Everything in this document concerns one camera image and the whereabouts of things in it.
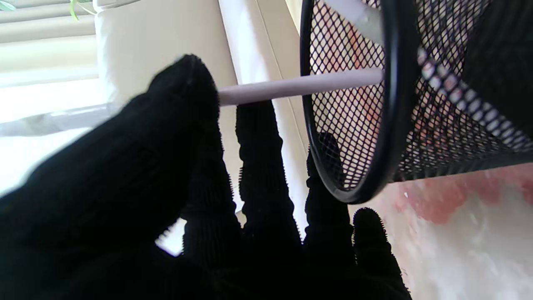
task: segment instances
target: gloved hand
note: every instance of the gloved hand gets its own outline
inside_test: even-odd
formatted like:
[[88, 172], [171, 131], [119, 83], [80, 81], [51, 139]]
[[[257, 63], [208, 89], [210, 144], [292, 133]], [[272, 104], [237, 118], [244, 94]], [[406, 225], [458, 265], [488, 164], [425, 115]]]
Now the gloved hand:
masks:
[[179, 276], [201, 277], [182, 265], [174, 272], [186, 263], [154, 241], [179, 217], [198, 145], [218, 117], [209, 71], [184, 56], [43, 162], [0, 199], [0, 298], [172, 297]]

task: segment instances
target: plant leaf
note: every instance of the plant leaf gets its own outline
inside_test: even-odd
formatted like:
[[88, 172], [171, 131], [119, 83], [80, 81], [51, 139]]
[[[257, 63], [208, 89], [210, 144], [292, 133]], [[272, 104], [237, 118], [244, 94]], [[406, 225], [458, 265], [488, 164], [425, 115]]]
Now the plant leaf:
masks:
[[84, 11], [86, 11], [87, 13], [91, 14], [91, 15], [96, 15], [95, 12], [91, 11], [90, 9], [87, 9], [85, 8], [83, 5], [81, 5], [80, 3], [78, 3], [78, 6], [81, 7]]
[[14, 11], [17, 8], [13, 6], [13, 4], [6, 2], [6, 1], [0, 1], [0, 11]]
[[74, 8], [76, 7], [76, 4], [78, 3], [78, 0], [70, 0], [70, 15], [76, 19], [76, 21], [79, 21], [78, 16], [76, 15], [76, 11], [74, 11]]

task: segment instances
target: white stick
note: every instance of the white stick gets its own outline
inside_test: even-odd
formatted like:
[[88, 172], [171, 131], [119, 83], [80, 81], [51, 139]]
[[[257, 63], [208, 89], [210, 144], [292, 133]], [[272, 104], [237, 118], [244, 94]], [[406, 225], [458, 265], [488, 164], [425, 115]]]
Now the white stick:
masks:
[[251, 83], [219, 89], [220, 104], [238, 105], [283, 97], [309, 95], [333, 90], [378, 84], [379, 68], [355, 69], [338, 73], [302, 76], [294, 79]]

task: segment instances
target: black mesh cup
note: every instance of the black mesh cup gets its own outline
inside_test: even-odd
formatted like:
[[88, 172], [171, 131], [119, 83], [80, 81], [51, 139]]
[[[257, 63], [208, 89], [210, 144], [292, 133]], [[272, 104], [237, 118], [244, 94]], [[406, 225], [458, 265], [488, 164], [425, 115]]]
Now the black mesh cup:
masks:
[[[302, 7], [302, 75], [385, 72], [378, 85], [303, 97], [310, 151], [337, 199], [364, 203], [391, 181], [533, 161], [533, 1], [363, 2], [381, 11], [383, 45], [322, 1]], [[342, 166], [326, 163], [334, 147], [322, 132]]]

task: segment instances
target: fingertip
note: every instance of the fingertip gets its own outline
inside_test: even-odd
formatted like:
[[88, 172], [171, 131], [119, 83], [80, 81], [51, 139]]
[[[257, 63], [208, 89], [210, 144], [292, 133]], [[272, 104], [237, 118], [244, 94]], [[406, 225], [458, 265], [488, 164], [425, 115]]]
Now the fingertip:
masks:
[[357, 210], [353, 216], [353, 229], [353, 241], [356, 248], [388, 244], [383, 221], [371, 208], [363, 207]]

